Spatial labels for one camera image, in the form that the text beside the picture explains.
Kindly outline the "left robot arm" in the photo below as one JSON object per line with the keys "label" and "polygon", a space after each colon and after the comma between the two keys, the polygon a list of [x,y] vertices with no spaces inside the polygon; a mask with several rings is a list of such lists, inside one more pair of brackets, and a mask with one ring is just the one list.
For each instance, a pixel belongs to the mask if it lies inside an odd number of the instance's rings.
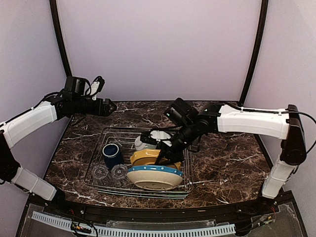
{"label": "left robot arm", "polygon": [[63,200],[62,190],[22,167],[11,152],[19,141],[39,128],[75,114],[108,117],[117,110],[110,99],[98,98],[105,80],[98,76],[93,82],[68,76],[64,88],[52,92],[34,107],[0,124],[0,179],[12,183],[46,201],[59,215],[66,215],[70,205]]}

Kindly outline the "right black frame post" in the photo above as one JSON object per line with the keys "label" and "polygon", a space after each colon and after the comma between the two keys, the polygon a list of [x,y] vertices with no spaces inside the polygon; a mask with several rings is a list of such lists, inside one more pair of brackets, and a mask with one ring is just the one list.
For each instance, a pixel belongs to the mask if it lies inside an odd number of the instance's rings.
{"label": "right black frame post", "polygon": [[259,52],[260,52],[261,42],[262,42],[262,38],[263,38],[263,34],[264,34],[268,5],[269,5],[268,0],[261,1],[261,8],[260,8],[260,14],[259,14],[255,42],[254,42],[254,46],[253,46],[253,50],[252,50],[251,59],[250,59],[248,71],[246,74],[245,82],[243,85],[243,89],[242,89],[242,92],[241,92],[241,95],[240,95],[240,98],[238,101],[238,104],[240,106],[243,106],[245,104],[246,98],[247,98],[249,90],[250,90],[253,75],[255,72],[255,68],[256,68]]}

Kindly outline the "large beige plate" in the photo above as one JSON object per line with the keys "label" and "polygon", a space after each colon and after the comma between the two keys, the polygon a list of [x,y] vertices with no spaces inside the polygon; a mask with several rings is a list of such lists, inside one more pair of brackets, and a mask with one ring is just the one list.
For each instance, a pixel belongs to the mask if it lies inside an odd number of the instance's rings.
{"label": "large beige plate", "polygon": [[127,174],[128,179],[138,188],[154,191],[174,189],[183,180],[183,173],[163,172],[158,170],[138,170]]}

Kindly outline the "black front rail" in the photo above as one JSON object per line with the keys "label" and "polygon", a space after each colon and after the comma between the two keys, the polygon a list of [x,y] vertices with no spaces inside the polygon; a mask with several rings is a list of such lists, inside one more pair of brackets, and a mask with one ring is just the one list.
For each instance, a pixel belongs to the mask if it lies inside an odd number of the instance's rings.
{"label": "black front rail", "polygon": [[49,213],[61,214],[65,217],[72,217],[77,220],[85,220],[92,223],[106,223],[110,220],[145,223],[216,220],[217,223],[229,222],[245,225],[250,222],[252,217],[272,213],[272,208],[279,211],[279,206],[281,204],[293,200],[293,193],[287,191],[280,193],[275,199],[264,200],[262,197],[259,197],[250,201],[207,206],[204,208],[137,209],[105,207],[64,201],[63,206],[61,207],[54,204],[48,204],[44,207],[44,210]]}

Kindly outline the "clear glass cup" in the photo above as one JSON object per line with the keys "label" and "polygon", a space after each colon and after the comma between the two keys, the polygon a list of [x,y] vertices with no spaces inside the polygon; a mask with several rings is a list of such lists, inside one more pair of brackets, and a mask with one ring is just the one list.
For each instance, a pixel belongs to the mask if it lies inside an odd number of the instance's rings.
{"label": "clear glass cup", "polygon": [[117,164],[111,170],[111,176],[114,180],[121,180],[127,176],[128,168],[124,164]]}
{"label": "clear glass cup", "polygon": [[94,179],[103,180],[109,174],[108,168],[105,165],[99,164],[94,166],[92,170],[92,176]]}

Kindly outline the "dark blue ceramic mug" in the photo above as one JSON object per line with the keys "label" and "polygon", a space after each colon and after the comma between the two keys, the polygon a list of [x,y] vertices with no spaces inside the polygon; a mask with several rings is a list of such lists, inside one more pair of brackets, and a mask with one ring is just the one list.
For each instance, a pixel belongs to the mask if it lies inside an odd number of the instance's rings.
{"label": "dark blue ceramic mug", "polygon": [[112,170],[116,165],[123,164],[121,149],[115,143],[109,143],[103,147],[102,157],[109,170]]}

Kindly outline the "blue polka dot plate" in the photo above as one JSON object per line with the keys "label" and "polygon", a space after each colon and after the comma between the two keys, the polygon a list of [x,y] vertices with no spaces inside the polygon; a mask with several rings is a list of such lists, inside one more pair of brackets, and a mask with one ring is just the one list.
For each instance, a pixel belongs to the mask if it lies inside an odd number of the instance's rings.
{"label": "blue polka dot plate", "polygon": [[138,165],[138,166],[133,166],[130,169],[128,169],[128,173],[134,172],[134,171],[159,171],[159,172],[175,174],[180,177],[184,176],[184,173],[176,168],[161,166],[161,165]]}

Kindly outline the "right clear glass cup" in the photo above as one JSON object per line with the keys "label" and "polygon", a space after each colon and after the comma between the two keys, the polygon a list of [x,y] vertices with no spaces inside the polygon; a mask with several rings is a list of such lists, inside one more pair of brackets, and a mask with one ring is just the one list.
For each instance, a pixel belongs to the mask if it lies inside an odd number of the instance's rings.
{"label": "right clear glass cup", "polygon": [[117,164],[111,170],[111,176],[114,180],[121,180],[127,176],[128,168],[124,164]]}

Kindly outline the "left black frame post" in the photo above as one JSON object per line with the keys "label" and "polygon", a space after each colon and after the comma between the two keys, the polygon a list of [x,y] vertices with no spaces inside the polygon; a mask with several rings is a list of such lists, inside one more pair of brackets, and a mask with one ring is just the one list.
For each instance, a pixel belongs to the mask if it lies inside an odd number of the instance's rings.
{"label": "left black frame post", "polygon": [[51,17],[53,22],[53,27],[55,31],[55,37],[59,49],[59,54],[62,60],[64,72],[66,76],[72,76],[72,70],[70,67],[69,59],[66,53],[66,48],[64,44],[60,19],[59,19],[59,13],[58,13],[58,7],[57,7],[57,0],[49,0],[50,4],[50,11],[51,11]]}

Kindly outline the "black frame post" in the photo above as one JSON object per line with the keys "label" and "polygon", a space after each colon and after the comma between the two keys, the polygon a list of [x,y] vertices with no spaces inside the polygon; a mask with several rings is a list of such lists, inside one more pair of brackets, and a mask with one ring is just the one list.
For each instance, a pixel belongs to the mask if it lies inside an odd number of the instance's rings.
{"label": "black frame post", "polygon": [[246,98],[247,98],[249,90],[250,90],[253,75],[255,72],[255,68],[256,68],[259,52],[260,52],[261,42],[262,42],[262,38],[263,38],[263,34],[264,34],[268,5],[269,5],[268,0],[261,1],[261,8],[260,8],[260,14],[259,14],[255,42],[254,42],[254,46],[253,46],[253,50],[252,50],[251,59],[250,59],[248,71],[246,74],[245,82],[243,85],[243,89],[242,89],[242,92],[241,92],[241,95],[240,95],[240,98],[238,101],[238,104],[240,106],[243,106],[245,104]]}
{"label": "black frame post", "polygon": [[59,19],[59,13],[58,13],[58,7],[57,7],[57,0],[49,0],[50,4],[50,11],[51,11],[51,17],[53,22],[53,27],[55,31],[55,37],[59,49],[59,54],[62,60],[64,72],[66,76],[72,76],[72,70],[70,67],[69,59],[66,53],[66,48],[64,44],[60,19]]}

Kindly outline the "yellow plate with white rings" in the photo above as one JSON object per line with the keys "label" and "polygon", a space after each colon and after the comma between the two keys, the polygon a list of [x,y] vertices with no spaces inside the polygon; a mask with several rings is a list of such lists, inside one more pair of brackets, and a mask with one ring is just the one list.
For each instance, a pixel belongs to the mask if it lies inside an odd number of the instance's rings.
{"label": "yellow plate with white rings", "polygon": [[[144,149],[141,151],[135,151],[134,154],[130,157],[131,165],[132,166],[154,165],[159,155],[159,152],[160,150],[157,150],[157,149]],[[163,165],[163,166],[180,169],[181,164],[182,164],[181,162],[178,162],[175,164]]]}

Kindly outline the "white green patterned bowl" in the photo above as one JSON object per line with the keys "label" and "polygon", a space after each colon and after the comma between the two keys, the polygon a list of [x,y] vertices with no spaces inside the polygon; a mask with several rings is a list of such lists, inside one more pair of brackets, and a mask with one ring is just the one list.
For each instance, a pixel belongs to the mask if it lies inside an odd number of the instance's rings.
{"label": "white green patterned bowl", "polygon": [[134,141],[134,147],[136,151],[141,151],[144,149],[156,149],[156,145],[152,145],[149,143],[144,143],[140,140],[141,136],[138,136]]}

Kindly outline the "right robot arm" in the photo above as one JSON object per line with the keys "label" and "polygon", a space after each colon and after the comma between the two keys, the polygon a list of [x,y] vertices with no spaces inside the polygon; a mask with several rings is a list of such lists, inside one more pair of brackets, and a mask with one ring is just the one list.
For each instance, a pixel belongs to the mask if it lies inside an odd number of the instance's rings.
{"label": "right robot arm", "polygon": [[237,107],[228,102],[207,103],[201,111],[177,98],[164,112],[179,130],[161,147],[158,160],[182,159],[181,152],[208,133],[241,132],[281,140],[281,153],[262,186],[262,195],[253,201],[252,210],[263,214],[294,170],[307,158],[305,135],[294,105],[286,109],[259,110]]}

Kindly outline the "left clear glass cup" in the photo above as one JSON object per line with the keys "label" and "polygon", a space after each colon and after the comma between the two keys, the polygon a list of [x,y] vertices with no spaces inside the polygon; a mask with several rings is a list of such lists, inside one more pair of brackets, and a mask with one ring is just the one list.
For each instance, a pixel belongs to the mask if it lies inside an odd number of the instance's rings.
{"label": "left clear glass cup", "polygon": [[92,170],[92,176],[94,179],[103,180],[109,174],[108,168],[105,165],[99,164],[94,166]]}

